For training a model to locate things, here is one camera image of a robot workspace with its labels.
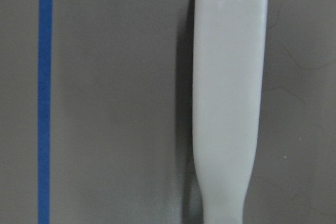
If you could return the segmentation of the beige hand brush black bristles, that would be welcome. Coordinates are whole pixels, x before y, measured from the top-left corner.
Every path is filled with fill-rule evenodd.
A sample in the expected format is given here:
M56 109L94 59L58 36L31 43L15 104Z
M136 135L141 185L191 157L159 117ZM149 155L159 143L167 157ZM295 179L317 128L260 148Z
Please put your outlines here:
M193 153L204 223L242 223L255 160L268 0L195 0Z

